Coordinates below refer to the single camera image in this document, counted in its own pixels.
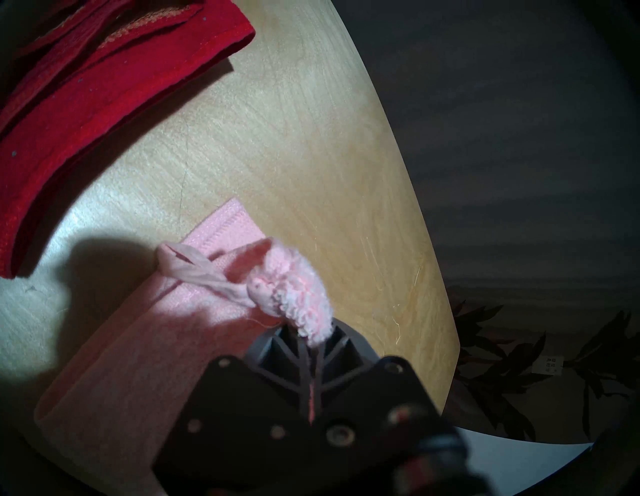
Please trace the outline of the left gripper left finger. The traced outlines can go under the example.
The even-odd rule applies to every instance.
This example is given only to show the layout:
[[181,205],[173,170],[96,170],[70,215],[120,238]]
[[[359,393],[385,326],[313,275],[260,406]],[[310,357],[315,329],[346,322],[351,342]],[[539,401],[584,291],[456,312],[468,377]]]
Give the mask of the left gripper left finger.
[[153,463],[162,489],[259,489],[311,461],[310,366],[290,330],[211,361]]

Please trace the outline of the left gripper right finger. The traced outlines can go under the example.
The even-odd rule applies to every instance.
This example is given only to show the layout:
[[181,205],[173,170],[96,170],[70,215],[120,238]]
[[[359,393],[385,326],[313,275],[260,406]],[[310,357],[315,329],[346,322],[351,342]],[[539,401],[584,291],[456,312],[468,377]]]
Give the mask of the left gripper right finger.
[[359,332],[333,324],[315,357],[312,481],[433,478],[422,466],[437,437],[437,411],[412,366],[379,357]]

